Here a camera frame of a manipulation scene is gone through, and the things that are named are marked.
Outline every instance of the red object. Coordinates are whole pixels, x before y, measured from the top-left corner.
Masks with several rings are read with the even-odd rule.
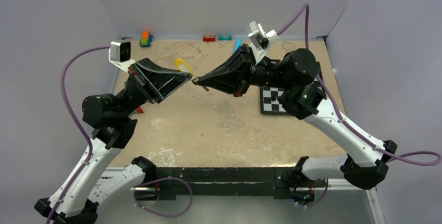
[[[132,75],[135,76],[137,73],[135,72],[135,70],[132,67],[128,68],[130,71],[132,71]]]
[[[215,42],[216,37],[214,35],[205,35],[205,36],[203,36],[203,41],[204,42]]]

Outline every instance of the red block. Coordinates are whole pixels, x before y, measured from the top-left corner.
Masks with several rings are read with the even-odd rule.
[[[203,41],[204,42],[215,42],[216,37],[214,35],[205,35],[205,36],[203,36]]]

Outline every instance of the gray wall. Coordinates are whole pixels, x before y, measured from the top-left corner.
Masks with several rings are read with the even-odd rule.
[[[102,0],[118,33],[140,36],[150,29],[156,39],[200,38],[204,34],[247,34],[256,20],[278,30],[303,3],[310,3],[310,36],[328,35],[349,0]],[[284,34],[302,37],[300,20]]]
[[[346,112],[399,154],[442,153],[441,18],[442,0],[350,0],[327,39]],[[389,166],[387,222],[442,223],[442,166]]]
[[[0,11],[0,223],[44,223],[34,203],[55,192],[86,148],[59,91],[62,67],[117,33],[100,0],[0,0]],[[109,92],[114,73],[106,51],[74,63],[75,112],[85,96]]]

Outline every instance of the yellow clip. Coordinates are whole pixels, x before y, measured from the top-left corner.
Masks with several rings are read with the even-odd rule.
[[[193,70],[182,59],[176,59],[175,66],[177,66],[180,71],[190,73],[193,76]]]

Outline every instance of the table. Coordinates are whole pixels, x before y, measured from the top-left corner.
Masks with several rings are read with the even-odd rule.
[[[150,58],[174,68],[183,59],[199,76],[223,63],[232,54],[234,41],[154,41],[149,48],[132,42],[132,58]],[[279,41],[268,52],[281,59],[305,47],[303,41]],[[341,97],[323,40],[310,42],[321,63],[325,84],[343,111]],[[121,73],[115,92],[128,75]],[[313,126],[292,116],[260,114],[259,88],[250,87],[243,97],[219,91],[206,92],[186,83],[160,104],[145,104],[135,133],[110,166],[123,167],[144,156],[159,167],[270,167],[294,166],[301,156],[327,157],[344,154],[336,143]]]

